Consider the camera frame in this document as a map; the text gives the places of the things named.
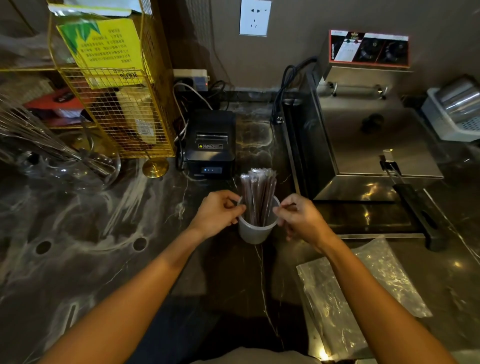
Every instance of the person's left hand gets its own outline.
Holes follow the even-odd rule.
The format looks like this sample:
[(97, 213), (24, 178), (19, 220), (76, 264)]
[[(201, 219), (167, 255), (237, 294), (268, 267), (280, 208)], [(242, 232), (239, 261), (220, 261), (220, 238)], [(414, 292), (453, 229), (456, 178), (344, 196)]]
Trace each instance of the person's left hand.
[(225, 227), (236, 224), (237, 217), (245, 212), (245, 205), (235, 206), (231, 201), (240, 196), (229, 190), (210, 192), (198, 208), (189, 229), (201, 232), (203, 240), (217, 235)]

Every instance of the white cable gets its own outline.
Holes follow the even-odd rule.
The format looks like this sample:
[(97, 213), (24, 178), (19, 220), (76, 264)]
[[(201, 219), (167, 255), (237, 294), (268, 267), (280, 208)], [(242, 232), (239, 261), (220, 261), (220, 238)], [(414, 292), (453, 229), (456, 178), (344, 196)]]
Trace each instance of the white cable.
[(185, 138), (185, 135), (187, 135), (187, 134), (186, 134), (186, 131), (187, 131), (187, 125), (188, 125), (188, 123), (185, 121), (185, 118), (184, 118), (184, 116), (183, 116), (183, 114), (182, 114), (182, 112), (181, 112), (181, 109), (180, 109), (180, 105), (179, 105), (179, 103), (178, 103), (178, 101), (177, 101), (177, 97), (175, 96), (175, 86), (178, 86), (178, 85), (188, 87), (190, 90), (192, 90), (194, 93), (196, 93), (199, 98), (201, 98), (203, 101), (205, 101), (205, 103), (207, 104), (207, 106), (209, 107), (210, 110), (213, 110), (213, 109), (212, 109), (212, 107), (210, 106), (210, 104), (208, 103), (208, 101), (205, 100), (205, 99), (203, 98), (203, 96), (200, 95), (192, 86), (187, 85), (187, 84), (184, 84), (184, 83), (182, 83), (182, 82), (177, 82), (176, 84), (173, 85), (173, 98), (175, 99), (175, 103), (177, 104), (177, 108), (179, 108), (180, 116), (181, 116), (181, 118), (182, 118), (182, 120), (183, 120), (183, 125), (184, 125), (183, 130), (180, 132), (180, 135), (183, 134), (183, 137), (182, 137), (182, 140), (183, 140), (183, 139)]

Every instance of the forearm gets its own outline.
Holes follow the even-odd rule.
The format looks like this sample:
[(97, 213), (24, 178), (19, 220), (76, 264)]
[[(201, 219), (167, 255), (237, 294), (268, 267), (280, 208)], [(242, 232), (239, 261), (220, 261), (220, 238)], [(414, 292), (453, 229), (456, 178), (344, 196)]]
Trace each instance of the forearm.
[(75, 324), (41, 364), (121, 364), (150, 322), (203, 237), (184, 231), (155, 260)]
[(336, 236), (322, 249), (379, 363), (455, 363), (450, 353), (398, 303)]

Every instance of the gold round base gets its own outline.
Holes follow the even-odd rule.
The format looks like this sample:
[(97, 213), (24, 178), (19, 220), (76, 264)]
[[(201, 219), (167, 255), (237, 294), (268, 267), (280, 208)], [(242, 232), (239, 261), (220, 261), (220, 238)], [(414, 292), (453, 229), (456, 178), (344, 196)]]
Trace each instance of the gold round base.
[(169, 164), (166, 158), (149, 159), (144, 163), (142, 172), (144, 173), (145, 177), (158, 178), (167, 173), (168, 167)]

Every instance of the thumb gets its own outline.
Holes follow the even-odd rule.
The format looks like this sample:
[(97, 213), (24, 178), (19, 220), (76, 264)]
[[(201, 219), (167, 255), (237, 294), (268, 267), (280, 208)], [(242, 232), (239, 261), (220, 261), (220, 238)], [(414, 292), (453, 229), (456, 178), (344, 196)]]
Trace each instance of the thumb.
[(238, 205), (238, 206), (235, 206), (234, 208), (229, 209), (228, 212), (230, 213), (231, 218), (233, 219), (243, 214), (246, 209), (247, 207), (245, 205)]
[(297, 212), (288, 211), (287, 209), (282, 207), (274, 207), (272, 211), (279, 218), (282, 218), (283, 220), (289, 223), (294, 222), (295, 215), (297, 214)]

